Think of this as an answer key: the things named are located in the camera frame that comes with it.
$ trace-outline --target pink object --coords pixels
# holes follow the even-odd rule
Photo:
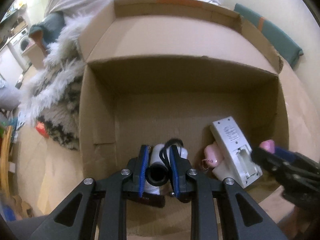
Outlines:
[[[274,140],[264,141],[264,142],[260,143],[259,147],[262,149],[265,149],[266,151],[268,151],[270,153],[275,153],[275,151],[276,151]]]
[[[209,168],[217,167],[224,159],[216,142],[208,145],[204,149],[204,156],[205,159],[203,162],[205,162]]]

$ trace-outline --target metal bolt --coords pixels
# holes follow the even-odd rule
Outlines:
[[[235,180],[232,178],[226,178],[225,183],[228,185],[233,185],[235,183]]]
[[[129,169],[123,169],[123,170],[121,170],[121,174],[122,175],[129,175],[130,174],[130,170]]]
[[[190,170],[188,170],[188,173],[189,173],[190,175],[197,175],[197,174],[198,174],[198,171],[197,171],[196,169],[190,169]]]
[[[90,185],[90,184],[93,183],[93,179],[92,178],[86,178],[86,179],[84,179],[83,183],[86,184],[86,185]]]

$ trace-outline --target triangular cutout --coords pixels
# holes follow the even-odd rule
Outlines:
[[[54,221],[67,227],[73,226],[81,199],[82,194],[77,194],[73,200],[71,200],[68,205],[56,216]]]
[[[236,199],[239,205],[241,216],[246,227],[261,223],[262,217],[255,211],[255,209],[246,201],[241,194],[236,194]]]

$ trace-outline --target washing machine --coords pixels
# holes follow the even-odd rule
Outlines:
[[[23,71],[27,71],[29,68],[28,58],[21,55],[30,43],[30,38],[28,37],[28,35],[28,29],[24,28],[19,33],[17,33],[8,43],[8,47],[12,55],[17,60]]]

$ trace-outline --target fluffy blanket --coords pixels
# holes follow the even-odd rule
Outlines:
[[[69,149],[79,150],[79,103],[85,62],[77,39],[91,17],[70,20],[49,45],[39,71],[24,87],[19,106],[29,125],[43,122],[49,136]]]

